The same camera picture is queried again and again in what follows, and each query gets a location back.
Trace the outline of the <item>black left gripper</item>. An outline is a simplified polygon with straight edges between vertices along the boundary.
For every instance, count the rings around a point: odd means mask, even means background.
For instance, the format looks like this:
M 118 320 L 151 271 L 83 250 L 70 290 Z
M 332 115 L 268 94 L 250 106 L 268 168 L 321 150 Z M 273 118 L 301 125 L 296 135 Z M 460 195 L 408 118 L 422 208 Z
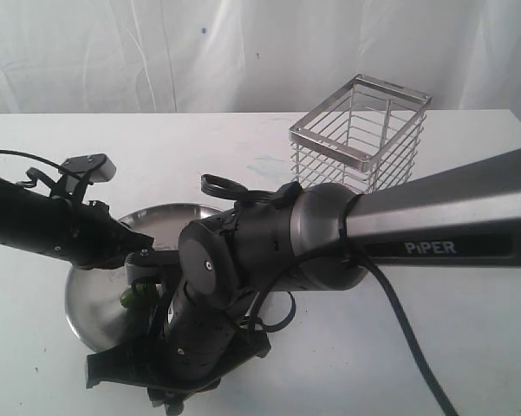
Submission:
M 49 257 L 82 270 L 113 270 L 130 254 L 153 247 L 152 237 L 112 218 L 103 203 L 74 205 L 59 197 L 47 202 L 54 209 L 48 217 L 54 232 L 47 248 Z

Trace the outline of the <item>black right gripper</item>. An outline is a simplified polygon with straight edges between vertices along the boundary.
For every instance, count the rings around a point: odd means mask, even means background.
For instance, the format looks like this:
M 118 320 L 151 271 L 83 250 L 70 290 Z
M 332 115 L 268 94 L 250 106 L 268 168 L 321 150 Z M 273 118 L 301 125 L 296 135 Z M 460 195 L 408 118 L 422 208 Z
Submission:
M 101 382 L 145 387 L 152 403 L 183 402 L 217 388 L 221 378 L 270 342 L 263 331 L 248 332 L 240 320 L 172 320 L 167 327 L 86 358 L 86 388 Z

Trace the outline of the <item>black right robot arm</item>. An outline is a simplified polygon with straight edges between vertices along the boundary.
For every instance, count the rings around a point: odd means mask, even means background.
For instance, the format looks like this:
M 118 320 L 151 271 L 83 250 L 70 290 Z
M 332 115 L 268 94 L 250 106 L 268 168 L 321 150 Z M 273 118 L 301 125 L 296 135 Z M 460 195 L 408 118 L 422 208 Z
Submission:
M 212 175 L 202 190 L 233 208 L 190 222 L 175 250 L 127 257 L 133 285 L 163 291 L 141 335 L 87 358 L 89 387 L 144 387 L 179 414 L 268 354 L 269 334 L 283 328 L 258 316 L 269 293 L 346 290 L 371 274 L 434 398 L 454 414 L 381 266 L 521 267 L 521 148 L 370 194 L 336 183 L 252 191 Z

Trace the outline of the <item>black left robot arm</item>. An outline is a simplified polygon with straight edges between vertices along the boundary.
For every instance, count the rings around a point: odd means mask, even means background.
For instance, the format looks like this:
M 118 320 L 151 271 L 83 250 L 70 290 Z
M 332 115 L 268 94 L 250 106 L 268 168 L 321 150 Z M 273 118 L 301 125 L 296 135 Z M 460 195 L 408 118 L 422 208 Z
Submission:
M 112 218 L 100 201 L 75 204 L 0 178 L 0 245 L 83 270 L 112 270 L 123 266 L 128 255 L 151 250 L 153 238 Z

